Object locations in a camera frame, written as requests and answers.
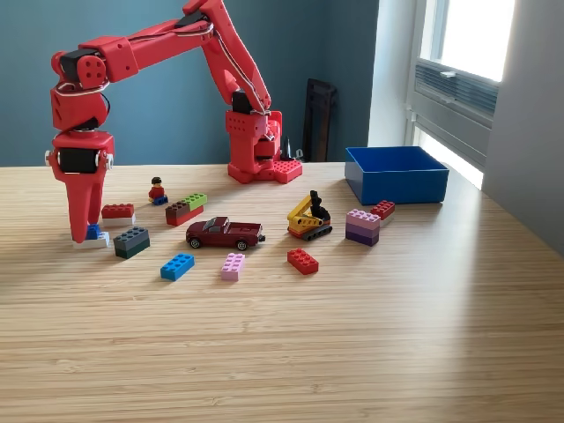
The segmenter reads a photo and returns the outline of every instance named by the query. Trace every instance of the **toy car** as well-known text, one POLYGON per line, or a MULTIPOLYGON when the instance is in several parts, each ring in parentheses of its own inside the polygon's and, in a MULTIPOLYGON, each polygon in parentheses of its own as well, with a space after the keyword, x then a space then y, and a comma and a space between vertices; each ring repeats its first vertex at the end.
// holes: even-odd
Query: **toy car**
POLYGON ((266 240, 263 226, 258 223, 234 223, 229 218, 213 218, 197 222, 186 231, 186 242, 193 248, 203 245, 214 247, 236 247, 244 251, 266 240))

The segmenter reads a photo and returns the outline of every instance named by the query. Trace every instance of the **brown lego brick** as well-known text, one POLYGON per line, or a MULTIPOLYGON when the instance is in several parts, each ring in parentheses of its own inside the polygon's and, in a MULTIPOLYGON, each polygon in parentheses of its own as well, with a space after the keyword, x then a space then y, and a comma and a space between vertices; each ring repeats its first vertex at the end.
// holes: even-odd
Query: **brown lego brick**
POLYGON ((186 201, 178 201, 169 205, 166 210, 167 219, 178 219, 190 212, 190 206, 186 201))

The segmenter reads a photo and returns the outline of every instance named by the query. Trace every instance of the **blue plastic bin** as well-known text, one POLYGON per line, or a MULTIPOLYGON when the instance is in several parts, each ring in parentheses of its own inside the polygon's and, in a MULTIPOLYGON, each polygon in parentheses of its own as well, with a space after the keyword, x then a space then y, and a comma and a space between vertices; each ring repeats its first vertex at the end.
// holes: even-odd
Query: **blue plastic bin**
POLYGON ((345 178, 362 205, 440 203, 449 170, 421 147, 349 147, 345 178))

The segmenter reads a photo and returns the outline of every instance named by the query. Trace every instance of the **blue lego brick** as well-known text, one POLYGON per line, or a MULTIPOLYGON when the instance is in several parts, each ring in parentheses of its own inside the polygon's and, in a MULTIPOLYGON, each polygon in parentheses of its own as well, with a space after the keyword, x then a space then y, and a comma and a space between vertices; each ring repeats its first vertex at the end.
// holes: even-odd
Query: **blue lego brick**
POLYGON ((178 280, 184 273, 194 266, 194 256, 190 254, 179 254, 170 262, 160 268, 160 276, 163 279, 178 280))
POLYGON ((440 203, 449 170, 417 146, 349 147, 345 178, 363 205, 440 203))
POLYGON ((152 200, 152 205, 163 205, 168 203, 168 197, 164 196, 164 197, 159 197, 159 198, 155 198, 154 200, 152 200))
POLYGON ((101 231, 98 224, 88 225, 88 230, 86 231, 87 240, 97 240, 98 238, 100 238, 100 234, 101 231))

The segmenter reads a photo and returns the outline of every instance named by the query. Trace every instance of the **green lego brick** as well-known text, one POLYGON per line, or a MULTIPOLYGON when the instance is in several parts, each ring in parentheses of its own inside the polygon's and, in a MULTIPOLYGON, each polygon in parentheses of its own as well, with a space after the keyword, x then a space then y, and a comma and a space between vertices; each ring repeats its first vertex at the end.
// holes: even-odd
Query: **green lego brick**
POLYGON ((195 209, 208 202, 208 196, 206 196, 205 194, 196 193, 184 198, 184 201, 188 204, 190 211, 193 212, 195 209))
POLYGON ((132 258, 135 254, 140 253, 141 251, 149 247, 151 247, 151 240, 147 238, 146 240, 139 242, 139 244, 136 245, 135 247, 131 247, 127 251, 124 249, 116 248, 115 255, 121 258, 128 259, 128 258, 132 258))

